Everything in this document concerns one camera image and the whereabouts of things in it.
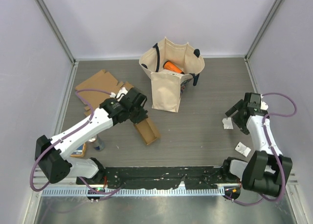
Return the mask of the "brown cardboard box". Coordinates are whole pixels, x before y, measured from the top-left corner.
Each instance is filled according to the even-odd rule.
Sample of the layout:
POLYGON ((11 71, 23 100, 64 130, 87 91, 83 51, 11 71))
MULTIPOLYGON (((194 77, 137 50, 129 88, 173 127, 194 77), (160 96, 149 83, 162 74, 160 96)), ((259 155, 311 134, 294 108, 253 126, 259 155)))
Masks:
POLYGON ((150 145, 161 138, 158 128, 149 117, 137 124, 134 124, 134 127, 146 145, 150 145))

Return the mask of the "white snack packet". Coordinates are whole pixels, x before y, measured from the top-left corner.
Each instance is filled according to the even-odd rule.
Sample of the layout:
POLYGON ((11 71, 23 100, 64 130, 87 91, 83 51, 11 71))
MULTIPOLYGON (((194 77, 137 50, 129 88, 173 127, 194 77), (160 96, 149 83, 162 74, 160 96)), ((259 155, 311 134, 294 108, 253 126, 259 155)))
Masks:
POLYGON ((222 119, 224 130, 233 130, 233 123, 231 117, 222 119))

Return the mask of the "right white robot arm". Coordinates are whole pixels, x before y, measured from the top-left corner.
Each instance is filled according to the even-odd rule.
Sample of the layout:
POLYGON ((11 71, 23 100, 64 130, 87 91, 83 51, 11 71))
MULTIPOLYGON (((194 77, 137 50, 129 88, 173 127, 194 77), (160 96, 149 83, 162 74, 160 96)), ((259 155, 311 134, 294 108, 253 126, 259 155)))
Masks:
POLYGON ((223 163, 221 177, 226 182, 238 178, 245 190, 256 192, 268 201, 278 201, 285 193, 293 162, 283 156, 270 129, 264 95, 247 92, 225 115, 246 135, 255 149, 249 162, 229 157, 223 163))

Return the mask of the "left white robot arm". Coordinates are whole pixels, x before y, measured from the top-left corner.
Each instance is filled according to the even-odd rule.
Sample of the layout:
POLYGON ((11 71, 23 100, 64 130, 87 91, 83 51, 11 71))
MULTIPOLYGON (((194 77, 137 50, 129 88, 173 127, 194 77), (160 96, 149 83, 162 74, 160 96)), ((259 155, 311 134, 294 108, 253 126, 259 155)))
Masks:
POLYGON ((86 119, 51 138, 39 137, 36 165, 51 184, 66 177, 83 177, 93 184, 100 184, 104 178, 102 164, 94 158, 72 158, 71 154, 93 136, 118 123, 130 120, 137 124, 145 120, 148 117, 144 109, 146 101, 147 97, 136 88, 122 88, 117 94, 111 93, 86 119))

